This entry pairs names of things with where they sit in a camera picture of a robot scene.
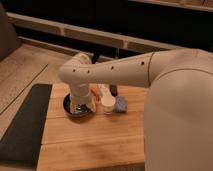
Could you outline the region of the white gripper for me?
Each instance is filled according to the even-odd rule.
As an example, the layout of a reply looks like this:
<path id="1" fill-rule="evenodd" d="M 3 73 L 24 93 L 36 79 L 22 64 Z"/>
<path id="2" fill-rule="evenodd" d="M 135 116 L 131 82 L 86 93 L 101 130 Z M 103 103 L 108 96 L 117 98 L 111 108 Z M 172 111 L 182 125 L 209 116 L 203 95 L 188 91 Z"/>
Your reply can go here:
<path id="1" fill-rule="evenodd" d="M 86 112 L 93 110 L 93 97 L 90 91 L 83 95 L 71 92 L 69 99 L 71 112 Z"/>

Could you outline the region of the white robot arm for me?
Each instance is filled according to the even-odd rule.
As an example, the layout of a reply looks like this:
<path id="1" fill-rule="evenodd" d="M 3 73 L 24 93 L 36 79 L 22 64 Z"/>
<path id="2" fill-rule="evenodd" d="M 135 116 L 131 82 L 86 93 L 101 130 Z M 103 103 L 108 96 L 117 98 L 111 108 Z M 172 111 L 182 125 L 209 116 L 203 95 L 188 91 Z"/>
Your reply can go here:
<path id="1" fill-rule="evenodd" d="M 77 54 L 59 77 L 78 104 L 90 101 L 90 83 L 147 87 L 145 170 L 213 171 L 213 53 L 176 49 L 98 64 Z"/>

